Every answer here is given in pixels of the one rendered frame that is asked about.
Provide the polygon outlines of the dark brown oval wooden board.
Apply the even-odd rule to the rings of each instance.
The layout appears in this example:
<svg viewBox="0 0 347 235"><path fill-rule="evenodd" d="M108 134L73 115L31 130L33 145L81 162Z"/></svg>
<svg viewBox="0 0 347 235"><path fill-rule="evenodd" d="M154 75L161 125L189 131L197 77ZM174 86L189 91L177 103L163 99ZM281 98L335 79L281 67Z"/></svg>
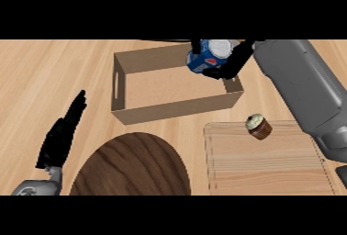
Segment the dark brown oval wooden board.
<svg viewBox="0 0 347 235"><path fill-rule="evenodd" d="M71 196L189 196L188 169L174 147L135 132L110 140L87 159Z"/></svg>

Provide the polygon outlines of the chocolate cupcake with pale frosting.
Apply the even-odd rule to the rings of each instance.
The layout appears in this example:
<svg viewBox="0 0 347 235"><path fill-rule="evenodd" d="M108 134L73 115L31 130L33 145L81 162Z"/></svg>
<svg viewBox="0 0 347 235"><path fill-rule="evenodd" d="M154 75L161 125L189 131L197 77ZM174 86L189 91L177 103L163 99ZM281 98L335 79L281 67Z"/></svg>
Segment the chocolate cupcake with pale frosting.
<svg viewBox="0 0 347 235"><path fill-rule="evenodd" d="M248 133L259 139L265 140L272 132L273 127L269 124L268 119L263 117L262 114L253 114L245 121L245 128L248 130Z"/></svg>

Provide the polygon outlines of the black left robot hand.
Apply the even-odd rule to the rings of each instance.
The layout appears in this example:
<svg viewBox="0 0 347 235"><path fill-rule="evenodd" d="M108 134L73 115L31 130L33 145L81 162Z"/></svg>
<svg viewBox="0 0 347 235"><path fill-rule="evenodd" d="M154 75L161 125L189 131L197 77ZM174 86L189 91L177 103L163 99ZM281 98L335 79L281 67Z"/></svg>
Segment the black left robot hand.
<svg viewBox="0 0 347 235"><path fill-rule="evenodd" d="M71 103L65 117L58 119L46 134L36 164L39 169L64 165L73 146L76 127L86 107L86 91L81 90Z"/></svg>

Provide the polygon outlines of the brown cardboard box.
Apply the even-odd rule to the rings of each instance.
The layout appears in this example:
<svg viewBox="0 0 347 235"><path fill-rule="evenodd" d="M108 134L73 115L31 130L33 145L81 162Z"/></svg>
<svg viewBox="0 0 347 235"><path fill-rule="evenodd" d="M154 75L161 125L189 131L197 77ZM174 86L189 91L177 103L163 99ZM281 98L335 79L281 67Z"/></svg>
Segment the brown cardboard box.
<svg viewBox="0 0 347 235"><path fill-rule="evenodd" d="M191 72L191 45L117 52L111 112L126 125L231 108L244 93L238 78Z"/></svg>

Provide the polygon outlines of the blue soda can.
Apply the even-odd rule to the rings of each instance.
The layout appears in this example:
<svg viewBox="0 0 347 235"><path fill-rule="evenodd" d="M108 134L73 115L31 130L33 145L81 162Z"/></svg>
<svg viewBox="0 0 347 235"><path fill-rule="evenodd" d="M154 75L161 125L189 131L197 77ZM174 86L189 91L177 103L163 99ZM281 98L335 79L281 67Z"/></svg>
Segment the blue soda can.
<svg viewBox="0 0 347 235"><path fill-rule="evenodd" d="M203 39L201 53L188 53L188 67L192 72L203 73L204 69L222 66L232 54L234 43L231 39Z"/></svg>

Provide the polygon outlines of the pale wooden cutting board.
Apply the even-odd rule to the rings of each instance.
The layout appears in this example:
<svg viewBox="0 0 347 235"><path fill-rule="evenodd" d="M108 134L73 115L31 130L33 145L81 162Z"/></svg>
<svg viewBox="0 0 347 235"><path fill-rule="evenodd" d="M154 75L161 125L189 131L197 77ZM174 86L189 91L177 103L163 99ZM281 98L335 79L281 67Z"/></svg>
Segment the pale wooden cutting board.
<svg viewBox="0 0 347 235"><path fill-rule="evenodd" d="M206 125L208 189L214 196L332 195L331 173L312 138L293 120L270 123L259 140L241 122Z"/></svg>

